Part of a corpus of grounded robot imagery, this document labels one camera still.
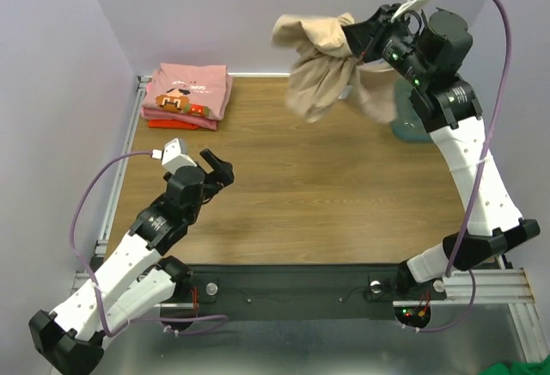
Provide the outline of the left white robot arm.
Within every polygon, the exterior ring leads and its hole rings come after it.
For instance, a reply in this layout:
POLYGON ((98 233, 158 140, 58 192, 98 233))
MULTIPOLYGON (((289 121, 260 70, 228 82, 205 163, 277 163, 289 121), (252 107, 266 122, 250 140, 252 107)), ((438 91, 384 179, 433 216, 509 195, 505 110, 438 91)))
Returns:
POLYGON ((165 330, 176 333, 176 324, 202 319, 192 270, 168 252, 198 220, 202 206, 234 182, 233 166, 204 149, 200 155, 211 166, 206 171, 178 139, 144 154, 165 169, 165 192, 137 215, 97 270, 83 263, 89 277, 79 289, 28 323, 35 349, 61 374, 90 374, 109 341, 130 324, 149 321, 147 312, 168 299, 189 296, 191 313, 160 319, 165 330))

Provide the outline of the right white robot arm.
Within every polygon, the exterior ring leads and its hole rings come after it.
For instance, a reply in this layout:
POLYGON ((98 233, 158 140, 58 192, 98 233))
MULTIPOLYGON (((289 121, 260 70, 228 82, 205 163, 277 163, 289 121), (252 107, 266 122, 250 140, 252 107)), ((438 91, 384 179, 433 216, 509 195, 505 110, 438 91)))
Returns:
POLYGON ((537 237, 538 222, 525 218, 502 181, 473 87, 458 73, 473 44, 468 24, 440 9, 417 14, 421 28, 394 19, 383 5, 368 20, 343 28, 359 60, 385 60, 411 86, 409 101, 448 165, 465 210, 461 228, 440 244, 399 265, 398 293, 414 298, 426 282, 454 270, 467 271, 537 237))

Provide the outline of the beige t shirt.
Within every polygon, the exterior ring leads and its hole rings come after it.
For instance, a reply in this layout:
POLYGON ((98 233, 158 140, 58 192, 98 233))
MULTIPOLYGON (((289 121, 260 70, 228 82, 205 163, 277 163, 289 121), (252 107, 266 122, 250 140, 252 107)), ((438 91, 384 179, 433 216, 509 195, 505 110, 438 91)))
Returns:
POLYGON ((341 101, 379 123, 396 119, 394 86, 400 76, 381 59, 362 63, 352 56, 343 27, 354 23, 344 13, 284 14, 274 24, 272 44, 298 55, 290 68, 286 106, 308 122, 320 120, 341 101))

